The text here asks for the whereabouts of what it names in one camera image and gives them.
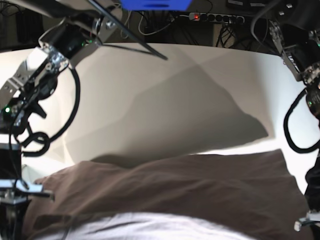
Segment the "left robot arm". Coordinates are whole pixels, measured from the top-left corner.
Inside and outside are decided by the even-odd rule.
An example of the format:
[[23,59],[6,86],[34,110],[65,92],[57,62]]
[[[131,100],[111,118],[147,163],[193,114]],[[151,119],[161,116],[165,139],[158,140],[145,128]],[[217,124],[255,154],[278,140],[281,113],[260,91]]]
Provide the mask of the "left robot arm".
[[317,141],[310,147],[297,146],[289,131],[289,118],[302,99],[310,113],[320,118],[320,2],[318,0],[271,0],[253,17],[251,35],[261,44],[255,28],[265,14],[272,15],[268,32],[275,46],[273,51],[282,58],[297,82],[304,84],[285,114],[283,130],[289,147],[298,154],[320,150]]

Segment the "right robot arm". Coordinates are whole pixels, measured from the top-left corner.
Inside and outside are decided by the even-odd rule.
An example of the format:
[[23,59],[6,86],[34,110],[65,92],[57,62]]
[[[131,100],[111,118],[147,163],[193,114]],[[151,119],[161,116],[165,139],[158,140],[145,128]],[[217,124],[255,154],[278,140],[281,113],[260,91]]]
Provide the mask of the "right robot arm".
[[[81,97],[76,66],[104,46],[116,28],[139,43],[143,53],[164,58],[122,23],[122,10],[112,0],[91,0],[81,9],[55,0],[22,0],[19,5],[50,18],[60,18],[61,22],[39,38],[39,46],[0,89],[0,132],[8,136],[8,143],[0,146],[0,237],[3,240],[21,238],[31,197],[55,197],[42,185],[23,179],[21,159],[44,155],[75,119]],[[64,70],[70,70],[75,83],[75,101],[68,120],[53,136],[32,131],[30,115],[47,116],[39,102],[54,93]]]

